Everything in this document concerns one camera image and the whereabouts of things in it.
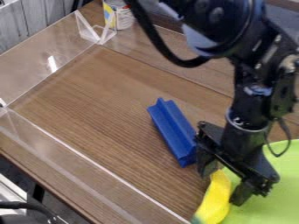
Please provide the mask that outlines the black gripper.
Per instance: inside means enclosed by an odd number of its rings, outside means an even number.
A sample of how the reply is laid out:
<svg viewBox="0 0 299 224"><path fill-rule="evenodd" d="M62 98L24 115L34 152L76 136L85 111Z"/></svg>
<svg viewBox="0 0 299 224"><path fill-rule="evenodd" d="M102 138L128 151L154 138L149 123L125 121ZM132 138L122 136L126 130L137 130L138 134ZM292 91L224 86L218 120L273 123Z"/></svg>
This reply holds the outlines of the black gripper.
<svg viewBox="0 0 299 224"><path fill-rule="evenodd" d="M225 113L225 126L198 121L194 136L197 172L208 177L221 163L241 179L230 196L229 203L240 207L252 194L267 196L279 175L267 161L263 146L271 124L249 126L238 117Z"/></svg>

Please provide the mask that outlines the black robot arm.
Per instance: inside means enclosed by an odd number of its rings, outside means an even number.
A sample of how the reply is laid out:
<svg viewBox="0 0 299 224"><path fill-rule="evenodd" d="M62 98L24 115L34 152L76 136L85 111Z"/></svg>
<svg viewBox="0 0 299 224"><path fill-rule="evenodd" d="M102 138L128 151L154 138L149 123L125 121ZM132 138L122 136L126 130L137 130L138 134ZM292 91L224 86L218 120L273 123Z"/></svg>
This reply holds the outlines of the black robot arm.
<svg viewBox="0 0 299 224"><path fill-rule="evenodd" d="M299 44L267 16L264 0L158 0L181 22L197 56L178 58L168 48L137 0L125 0L154 49L178 67L197 67L225 58L234 67L234 94L225 126L198 123L194 136L197 171L212 174L220 165L240 177L228 202L241 206L253 195L267 196L280 177L263 149L277 123L297 103Z"/></svg>

